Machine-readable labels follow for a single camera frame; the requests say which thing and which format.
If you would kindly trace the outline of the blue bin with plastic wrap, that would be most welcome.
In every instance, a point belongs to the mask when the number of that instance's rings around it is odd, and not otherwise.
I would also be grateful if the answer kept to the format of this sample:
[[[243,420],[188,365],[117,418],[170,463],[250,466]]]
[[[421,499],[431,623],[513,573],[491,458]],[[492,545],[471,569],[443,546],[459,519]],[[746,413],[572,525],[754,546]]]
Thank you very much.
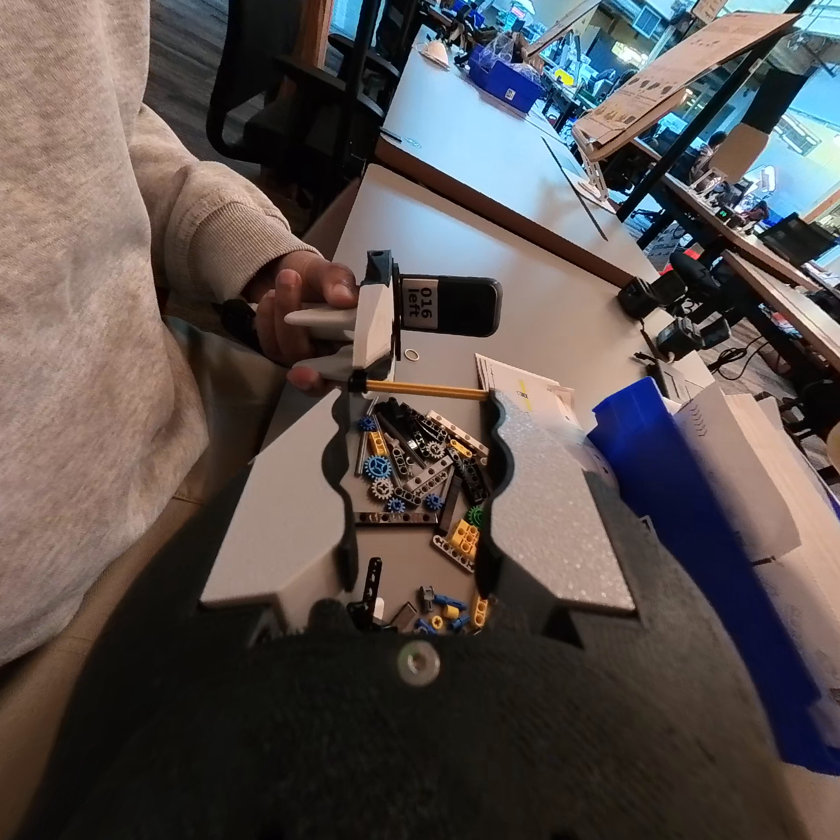
[[[540,74],[524,61],[519,33],[499,33],[487,45],[476,45],[467,62],[468,79],[478,89],[521,115],[541,98]]]

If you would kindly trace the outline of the person's beige pants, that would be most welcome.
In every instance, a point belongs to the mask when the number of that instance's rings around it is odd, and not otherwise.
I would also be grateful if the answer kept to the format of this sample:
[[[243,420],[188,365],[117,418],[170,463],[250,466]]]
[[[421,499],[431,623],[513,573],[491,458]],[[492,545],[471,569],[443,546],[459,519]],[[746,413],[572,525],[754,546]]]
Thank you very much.
[[[11,838],[58,838],[132,737],[272,623],[263,605],[199,603],[253,467],[168,540],[116,605],[73,679]]]

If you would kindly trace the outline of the person's left hand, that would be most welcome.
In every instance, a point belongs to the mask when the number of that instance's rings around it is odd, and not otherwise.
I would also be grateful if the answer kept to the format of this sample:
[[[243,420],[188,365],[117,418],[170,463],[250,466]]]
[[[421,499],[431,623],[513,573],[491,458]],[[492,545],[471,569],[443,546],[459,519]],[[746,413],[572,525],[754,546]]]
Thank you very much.
[[[352,270],[311,251],[293,251],[260,268],[241,295],[256,305],[255,331],[263,354],[288,370],[288,384],[309,396],[323,396],[330,384],[301,363],[332,354],[336,347],[315,340],[304,327],[286,323],[285,317],[304,303],[355,308],[358,290]]]

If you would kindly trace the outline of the person's grey sweatshirt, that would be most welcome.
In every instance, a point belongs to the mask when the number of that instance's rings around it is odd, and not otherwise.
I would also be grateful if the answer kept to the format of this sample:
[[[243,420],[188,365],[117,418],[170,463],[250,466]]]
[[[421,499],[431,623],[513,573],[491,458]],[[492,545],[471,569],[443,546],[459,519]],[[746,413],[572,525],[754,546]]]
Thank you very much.
[[[2,2],[2,664],[57,635],[207,446],[130,159],[148,2]]]

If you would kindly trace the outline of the white long table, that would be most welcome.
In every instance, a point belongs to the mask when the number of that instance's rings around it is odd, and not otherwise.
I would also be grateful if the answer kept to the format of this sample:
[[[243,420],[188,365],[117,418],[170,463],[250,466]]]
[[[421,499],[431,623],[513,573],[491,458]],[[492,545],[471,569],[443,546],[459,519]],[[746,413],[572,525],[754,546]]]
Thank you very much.
[[[415,37],[375,159],[528,242],[622,287],[658,271],[616,216],[579,197],[583,171],[545,119],[522,116]]]

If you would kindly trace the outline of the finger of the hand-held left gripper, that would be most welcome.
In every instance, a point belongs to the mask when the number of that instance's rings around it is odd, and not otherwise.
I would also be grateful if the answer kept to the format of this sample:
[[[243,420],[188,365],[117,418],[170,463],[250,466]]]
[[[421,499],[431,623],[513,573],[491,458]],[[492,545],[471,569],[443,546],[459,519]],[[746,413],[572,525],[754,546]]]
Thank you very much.
[[[395,282],[365,282],[359,291],[353,331],[351,390],[368,381],[391,380],[399,359]]]

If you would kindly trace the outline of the black office chair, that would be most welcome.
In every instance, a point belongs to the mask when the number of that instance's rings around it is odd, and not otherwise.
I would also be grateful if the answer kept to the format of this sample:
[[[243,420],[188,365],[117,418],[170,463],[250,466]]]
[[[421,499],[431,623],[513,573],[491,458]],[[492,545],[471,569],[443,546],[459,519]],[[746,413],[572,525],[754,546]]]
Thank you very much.
[[[206,114],[206,136],[228,159],[260,165],[312,198],[311,218],[365,163],[384,122],[362,87],[381,2],[363,2],[343,77],[289,55],[302,33],[303,2],[230,1],[227,31]]]

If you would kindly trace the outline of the black monitor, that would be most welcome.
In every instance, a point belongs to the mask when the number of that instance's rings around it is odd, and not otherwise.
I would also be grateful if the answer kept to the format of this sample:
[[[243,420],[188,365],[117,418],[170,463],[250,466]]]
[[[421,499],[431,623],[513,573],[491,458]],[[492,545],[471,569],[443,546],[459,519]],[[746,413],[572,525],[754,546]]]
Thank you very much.
[[[764,247],[795,267],[822,257],[838,245],[838,234],[817,222],[807,223],[792,213],[758,233]]]

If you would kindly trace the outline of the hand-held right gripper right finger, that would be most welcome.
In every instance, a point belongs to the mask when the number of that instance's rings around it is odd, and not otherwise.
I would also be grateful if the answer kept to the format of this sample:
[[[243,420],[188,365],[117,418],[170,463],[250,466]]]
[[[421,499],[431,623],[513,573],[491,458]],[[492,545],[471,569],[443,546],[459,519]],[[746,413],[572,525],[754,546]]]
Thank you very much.
[[[592,492],[611,488],[504,392],[489,391],[486,416],[491,493],[476,552],[478,593],[535,634],[575,634],[573,613],[635,617]]]

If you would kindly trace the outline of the white cardboard box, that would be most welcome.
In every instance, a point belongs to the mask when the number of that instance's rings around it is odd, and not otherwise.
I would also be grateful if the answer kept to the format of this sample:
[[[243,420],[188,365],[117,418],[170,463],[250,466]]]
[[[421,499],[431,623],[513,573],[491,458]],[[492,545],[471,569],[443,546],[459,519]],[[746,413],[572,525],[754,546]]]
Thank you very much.
[[[777,559],[798,549],[802,538],[788,503],[750,442],[734,401],[709,385],[674,419],[749,560]]]

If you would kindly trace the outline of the open lego instruction booklet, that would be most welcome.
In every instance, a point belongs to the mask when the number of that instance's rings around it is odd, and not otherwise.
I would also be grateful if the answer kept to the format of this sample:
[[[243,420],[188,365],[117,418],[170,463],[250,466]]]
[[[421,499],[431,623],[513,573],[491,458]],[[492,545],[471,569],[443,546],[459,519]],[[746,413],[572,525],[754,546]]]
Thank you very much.
[[[475,354],[480,386],[507,395],[522,411],[546,428],[582,430],[574,410],[574,389],[555,380]]]

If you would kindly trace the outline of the wooden desk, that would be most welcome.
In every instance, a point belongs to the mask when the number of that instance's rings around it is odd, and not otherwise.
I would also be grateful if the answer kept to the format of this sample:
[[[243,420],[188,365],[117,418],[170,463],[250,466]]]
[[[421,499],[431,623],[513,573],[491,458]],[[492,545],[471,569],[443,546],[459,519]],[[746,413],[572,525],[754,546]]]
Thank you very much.
[[[729,228],[695,192],[671,175],[664,175],[654,190],[666,190],[680,210],[695,213],[713,231],[704,256],[714,259],[720,254],[746,281],[754,296],[784,315],[833,371],[839,372],[839,325],[804,294],[804,290],[817,288],[812,280],[755,238]]]

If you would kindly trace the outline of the person's left forearm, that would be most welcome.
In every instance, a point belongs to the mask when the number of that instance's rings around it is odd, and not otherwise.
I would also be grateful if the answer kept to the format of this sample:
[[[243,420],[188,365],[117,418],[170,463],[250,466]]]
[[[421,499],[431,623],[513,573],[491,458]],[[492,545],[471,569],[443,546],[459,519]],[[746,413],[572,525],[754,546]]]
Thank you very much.
[[[224,164],[198,160],[144,104],[129,152],[150,219],[157,286],[223,302],[273,260],[317,253],[260,189]]]

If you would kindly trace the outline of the long yellow lego axle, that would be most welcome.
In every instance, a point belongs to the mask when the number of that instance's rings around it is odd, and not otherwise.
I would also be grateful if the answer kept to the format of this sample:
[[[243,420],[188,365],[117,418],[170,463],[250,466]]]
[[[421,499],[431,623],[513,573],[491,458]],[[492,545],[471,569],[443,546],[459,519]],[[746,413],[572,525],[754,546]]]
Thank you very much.
[[[354,372],[348,380],[351,393],[383,393],[388,395],[430,396],[471,402],[484,402],[490,398],[490,392],[476,388],[451,385],[432,385],[416,382],[391,380],[373,380],[361,371]]]

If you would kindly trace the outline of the black slanted post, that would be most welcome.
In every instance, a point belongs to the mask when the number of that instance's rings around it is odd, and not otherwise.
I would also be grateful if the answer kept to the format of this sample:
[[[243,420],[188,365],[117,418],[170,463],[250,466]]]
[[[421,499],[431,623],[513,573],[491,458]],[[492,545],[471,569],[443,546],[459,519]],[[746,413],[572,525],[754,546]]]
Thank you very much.
[[[746,110],[730,128],[724,130],[727,136],[719,148],[719,152],[723,153],[722,162],[740,164],[741,174],[756,161],[766,148],[773,129],[822,61],[819,50],[823,47],[824,37],[817,35],[817,45],[811,46],[813,32],[806,21],[815,5],[817,2],[790,2],[785,11],[800,13],[797,22],[781,34],[761,40],[738,59],[710,100],[688,122],[621,205],[618,211],[621,221],[629,218],[643,198],[653,195],[667,175],[676,173],[692,142],[757,77],[759,85]]]

